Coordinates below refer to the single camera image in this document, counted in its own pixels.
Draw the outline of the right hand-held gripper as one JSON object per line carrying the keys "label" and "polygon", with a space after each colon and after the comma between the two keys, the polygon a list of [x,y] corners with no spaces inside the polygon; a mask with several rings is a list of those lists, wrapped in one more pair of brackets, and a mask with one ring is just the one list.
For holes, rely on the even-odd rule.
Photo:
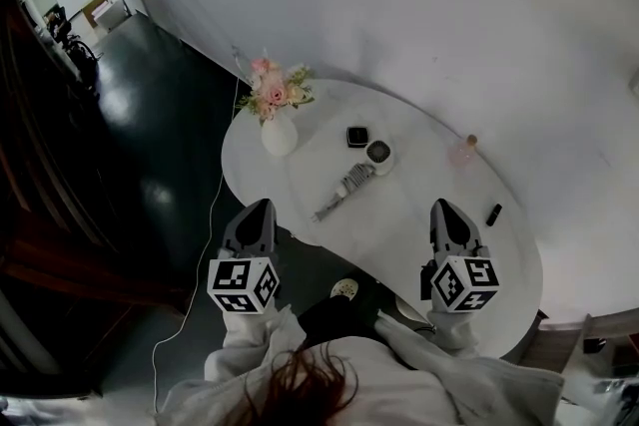
{"label": "right hand-held gripper", "polygon": [[449,313],[485,307],[500,282],[475,223],[456,205],[439,199],[430,210],[429,236],[433,258],[420,271],[420,299],[438,299]]}

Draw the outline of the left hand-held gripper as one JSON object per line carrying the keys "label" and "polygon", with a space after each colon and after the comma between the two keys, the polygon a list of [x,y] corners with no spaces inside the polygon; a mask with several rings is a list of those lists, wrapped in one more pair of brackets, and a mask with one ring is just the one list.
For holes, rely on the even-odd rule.
{"label": "left hand-held gripper", "polygon": [[207,293],[221,311],[266,312],[280,287],[276,249],[277,217],[271,200],[252,203],[228,223],[207,279]]}

